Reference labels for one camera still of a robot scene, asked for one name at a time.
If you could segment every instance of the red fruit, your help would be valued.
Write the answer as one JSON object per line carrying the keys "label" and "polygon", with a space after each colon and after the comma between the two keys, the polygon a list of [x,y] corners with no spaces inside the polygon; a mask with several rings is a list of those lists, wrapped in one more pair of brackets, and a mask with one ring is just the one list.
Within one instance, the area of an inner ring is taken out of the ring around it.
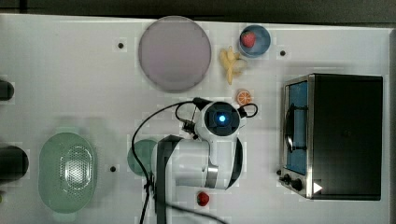
{"label": "red fruit", "polygon": [[244,32],[241,34],[241,42],[245,47],[251,48],[256,42],[256,35],[251,31]]}
{"label": "red fruit", "polygon": [[205,192],[200,192],[197,195],[197,202],[200,206],[207,205],[207,203],[209,203],[209,195],[207,195]]}

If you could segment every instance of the green plastic container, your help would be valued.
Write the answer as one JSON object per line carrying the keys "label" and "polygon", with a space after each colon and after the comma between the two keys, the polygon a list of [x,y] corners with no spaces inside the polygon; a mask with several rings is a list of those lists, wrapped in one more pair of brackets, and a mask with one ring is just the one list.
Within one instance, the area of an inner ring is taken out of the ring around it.
{"label": "green plastic container", "polygon": [[[157,142],[150,139],[140,140],[134,144],[134,150],[136,152],[136,155],[143,163],[143,166],[146,168],[148,173],[151,172],[151,155],[155,145],[157,145]],[[131,170],[136,175],[144,175],[142,168],[140,167],[139,163],[137,163],[137,160],[134,158],[134,153],[132,152],[132,149],[130,149],[128,152],[128,165],[129,168],[131,168]]]}
{"label": "green plastic container", "polygon": [[90,201],[96,186],[96,161],[91,145],[76,133],[57,133],[44,144],[38,190],[44,204],[58,213],[56,219],[74,219],[74,213]]}

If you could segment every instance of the orange slice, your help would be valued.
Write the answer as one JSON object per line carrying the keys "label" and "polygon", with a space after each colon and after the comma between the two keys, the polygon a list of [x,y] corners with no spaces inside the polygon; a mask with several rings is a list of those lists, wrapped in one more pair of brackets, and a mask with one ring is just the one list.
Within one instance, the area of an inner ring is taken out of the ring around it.
{"label": "orange slice", "polygon": [[238,94],[236,94],[236,102],[239,105],[247,105],[251,103],[251,94],[247,90],[240,90]]}

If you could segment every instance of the oven door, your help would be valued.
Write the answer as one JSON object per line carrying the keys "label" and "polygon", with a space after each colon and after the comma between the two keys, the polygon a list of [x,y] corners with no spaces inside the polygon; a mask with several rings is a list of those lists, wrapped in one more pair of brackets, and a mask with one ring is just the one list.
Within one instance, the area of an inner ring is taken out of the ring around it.
{"label": "oven door", "polygon": [[284,168],[306,175],[308,82],[286,87],[287,109],[284,121]]}

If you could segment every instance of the oven window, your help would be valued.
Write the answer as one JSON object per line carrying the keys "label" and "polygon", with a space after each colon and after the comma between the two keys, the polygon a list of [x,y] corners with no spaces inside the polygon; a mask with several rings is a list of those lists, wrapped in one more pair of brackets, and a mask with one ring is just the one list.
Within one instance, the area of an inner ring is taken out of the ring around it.
{"label": "oven window", "polygon": [[308,108],[308,83],[289,85],[289,109],[293,110],[294,132],[292,148],[288,149],[286,168],[301,175],[306,174],[306,123]]}

